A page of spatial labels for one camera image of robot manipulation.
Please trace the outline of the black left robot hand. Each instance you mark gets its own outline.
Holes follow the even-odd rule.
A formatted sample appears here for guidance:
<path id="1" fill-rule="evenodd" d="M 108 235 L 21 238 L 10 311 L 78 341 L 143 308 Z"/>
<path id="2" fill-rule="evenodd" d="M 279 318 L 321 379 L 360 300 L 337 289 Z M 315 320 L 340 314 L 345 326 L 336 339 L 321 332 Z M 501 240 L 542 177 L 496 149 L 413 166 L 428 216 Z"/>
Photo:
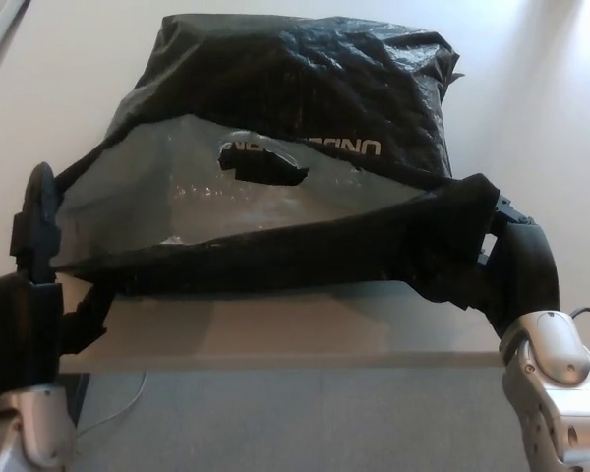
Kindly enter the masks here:
<path id="1" fill-rule="evenodd" d="M 0 276 L 0 394 L 53 384 L 61 356 L 82 352 L 106 332 L 115 298 L 108 287 L 93 285 L 75 311 L 64 310 L 63 286 L 51 265 L 61 242 L 59 202 L 53 171 L 41 162 L 13 218 L 16 268 Z"/>

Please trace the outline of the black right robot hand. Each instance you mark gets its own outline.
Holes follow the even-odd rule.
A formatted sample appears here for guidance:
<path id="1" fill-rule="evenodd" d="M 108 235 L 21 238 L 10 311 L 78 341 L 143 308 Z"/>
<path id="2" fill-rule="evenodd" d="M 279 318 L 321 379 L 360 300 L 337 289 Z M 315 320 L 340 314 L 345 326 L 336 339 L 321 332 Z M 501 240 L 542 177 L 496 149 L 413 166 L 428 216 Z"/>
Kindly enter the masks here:
<path id="1" fill-rule="evenodd" d="M 488 231 L 496 238 L 478 267 L 491 295 L 479 308 L 498 336 L 518 318 L 560 308 L 557 264 L 542 227 L 500 196 Z"/>

